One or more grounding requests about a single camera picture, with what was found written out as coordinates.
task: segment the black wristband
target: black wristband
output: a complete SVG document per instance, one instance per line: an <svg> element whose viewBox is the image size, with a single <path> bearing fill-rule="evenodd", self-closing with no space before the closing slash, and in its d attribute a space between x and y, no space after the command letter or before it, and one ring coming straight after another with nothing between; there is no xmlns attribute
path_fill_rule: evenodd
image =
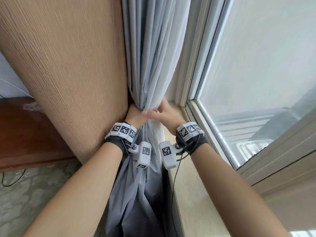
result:
<svg viewBox="0 0 316 237"><path fill-rule="evenodd" d="M185 142L181 135L177 132L176 133L176 142L182 144L184 146L185 151L187 151L190 155L201 145L207 143L206 138L200 134L195 137L192 137L187 142Z"/></svg>
<svg viewBox="0 0 316 237"><path fill-rule="evenodd" d="M123 145L123 143L122 143L122 139L121 139L121 137L119 137L119 136L112 136L112 135L110 135L108 138L106 138L106 139L104 140L104 143L105 143L105 142L111 142L111 143L113 143L114 145L117 145L117 146L122 150L123 155L124 155L124 153L126 152L125 147L124 147L124 145Z"/></svg>

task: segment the gray curtain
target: gray curtain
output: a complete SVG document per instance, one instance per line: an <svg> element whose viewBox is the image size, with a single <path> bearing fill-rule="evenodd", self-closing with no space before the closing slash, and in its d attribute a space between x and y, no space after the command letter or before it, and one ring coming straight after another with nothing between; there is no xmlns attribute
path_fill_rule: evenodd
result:
<svg viewBox="0 0 316 237"><path fill-rule="evenodd" d="M158 107L183 45L191 0L122 0L128 87L140 110ZM114 183L105 225L108 236L163 236L160 123L149 120L137 143L152 145L150 166L129 158Z"/></svg>

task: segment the dark reddish wood board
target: dark reddish wood board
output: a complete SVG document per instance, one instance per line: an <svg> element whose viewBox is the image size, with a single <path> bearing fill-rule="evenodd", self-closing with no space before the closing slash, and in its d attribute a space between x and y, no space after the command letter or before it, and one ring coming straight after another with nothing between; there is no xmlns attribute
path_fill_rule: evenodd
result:
<svg viewBox="0 0 316 237"><path fill-rule="evenodd" d="M24 110L33 98L0 99L0 170L18 170L76 161L47 116Z"/></svg>

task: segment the forearm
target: forearm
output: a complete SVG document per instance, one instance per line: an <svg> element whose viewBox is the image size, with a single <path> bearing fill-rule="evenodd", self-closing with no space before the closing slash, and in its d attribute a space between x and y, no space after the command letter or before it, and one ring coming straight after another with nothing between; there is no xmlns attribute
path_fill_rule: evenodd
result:
<svg viewBox="0 0 316 237"><path fill-rule="evenodd" d="M49 201L23 236L93 236L121 159L121 149L105 143Z"/></svg>
<svg viewBox="0 0 316 237"><path fill-rule="evenodd" d="M289 237L264 200L208 144L191 157L233 237Z"/></svg>

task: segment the white cable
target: white cable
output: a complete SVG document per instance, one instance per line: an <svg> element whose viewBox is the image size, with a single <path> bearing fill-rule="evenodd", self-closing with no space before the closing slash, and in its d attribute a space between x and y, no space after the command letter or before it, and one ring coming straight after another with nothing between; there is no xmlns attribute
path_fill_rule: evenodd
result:
<svg viewBox="0 0 316 237"><path fill-rule="evenodd" d="M6 80L4 80L4 79L1 79L1 78L0 78L0 80L4 81L4 82L6 82L6 83L9 83L10 85L14 86L15 88L18 88L17 86L13 85L12 83L10 83L10 82L8 82L8 81L6 81ZM31 96L30 94L28 94L28 93L26 93L25 91L23 91L21 88L18 88L18 89L19 89L20 91L24 92L24 93L25 93L26 95L28 95L29 97L34 98L34 97Z"/></svg>

